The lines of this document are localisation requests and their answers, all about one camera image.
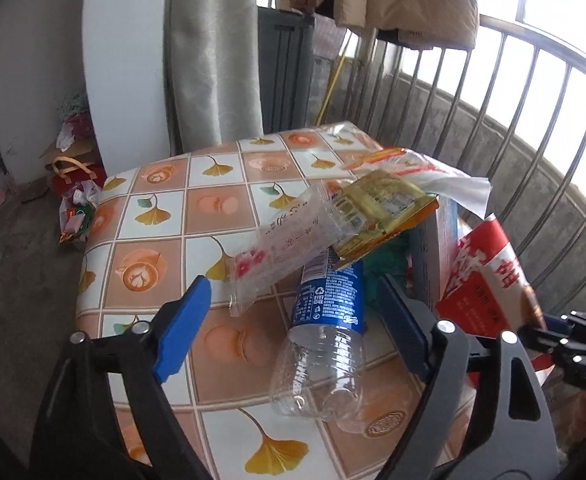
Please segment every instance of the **concrete floor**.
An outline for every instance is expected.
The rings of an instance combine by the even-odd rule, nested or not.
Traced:
[[[74,328],[82,253],[58,245],[52,193],[0,208],[0,435],[25,464],[40,400]]]

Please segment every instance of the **white wall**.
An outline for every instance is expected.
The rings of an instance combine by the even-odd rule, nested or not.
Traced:
[[[81,11],[82,0],[0,0],[0,150],[19,184],[45,173],[60,102],[83,85]]]
[[[170,155],[164,101],[165,0],[84,0],[91,116],[107,174]]]

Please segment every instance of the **table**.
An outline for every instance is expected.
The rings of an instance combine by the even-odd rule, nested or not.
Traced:
[[[237,251],[278,205],[314,181],[352,178],[341,166],[380,149],[365,135],[331,132],[298,130],[240,140],[110,178],[84,255],[78,329],[95,338],[151,319],[195,276]],[[218,277],[211,280],[211,310],[182,369],[163,385],[211,474],[220,480],[279,473],[300,480],[375,478],[423,389],[377,316],[365,316],[365,402],[356,420],[284,417],[269,405],[269,380],[299,274],[279,282],[238,318],[229,315],[224,273]],[[148,462],[122,380],[112,375],[110,384],[129,453]],[[462,395],[442,462],[459,452],[473,394],[467,388]]]

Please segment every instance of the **clear plastic bottle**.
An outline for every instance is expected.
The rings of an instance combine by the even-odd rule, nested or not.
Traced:
[[[333,270],[334,258],[325,251],[302,273],[271,380],[271,401],[284,415],[340,420],[362,403],[362,263]]]

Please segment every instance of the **gray curtain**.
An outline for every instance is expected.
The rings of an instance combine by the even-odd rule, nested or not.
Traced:
[[[255,0],[169,0],[167,58],[183,152],[262,135]]]

